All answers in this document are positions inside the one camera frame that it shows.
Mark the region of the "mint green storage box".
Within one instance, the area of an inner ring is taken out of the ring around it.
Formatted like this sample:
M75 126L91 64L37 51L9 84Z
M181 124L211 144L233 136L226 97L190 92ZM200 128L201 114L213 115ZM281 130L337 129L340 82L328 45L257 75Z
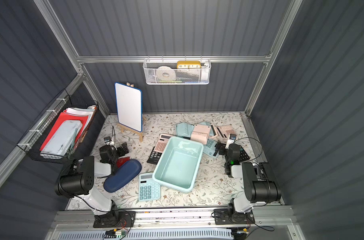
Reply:
M203 156L204 145L171 137L161 154L152 179L162 186L189 193L193 190Z

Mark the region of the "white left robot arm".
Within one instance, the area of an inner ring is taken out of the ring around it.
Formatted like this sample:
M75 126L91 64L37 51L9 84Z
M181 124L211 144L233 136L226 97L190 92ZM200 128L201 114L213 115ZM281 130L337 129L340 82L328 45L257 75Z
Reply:
M56 180L55 193L68 199L80 200L94 214L94 227L115 227L126 224L126 213L120 213L115 203L105 197L94 180L111 177L116 166L115 147L105 145L99 150L101 161L93 156L65 163Z

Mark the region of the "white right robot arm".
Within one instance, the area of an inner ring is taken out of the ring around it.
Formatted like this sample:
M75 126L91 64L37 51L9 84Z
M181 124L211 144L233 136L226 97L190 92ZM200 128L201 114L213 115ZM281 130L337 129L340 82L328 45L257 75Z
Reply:
M235 143L228 147L217 143L216 152L225 157L226 175L242 179L244 186L244 192L231 199L227 210L215 210L219 224L250 223L254 219L253 208L281 199L281 188L269 163L252 163L244 148Z

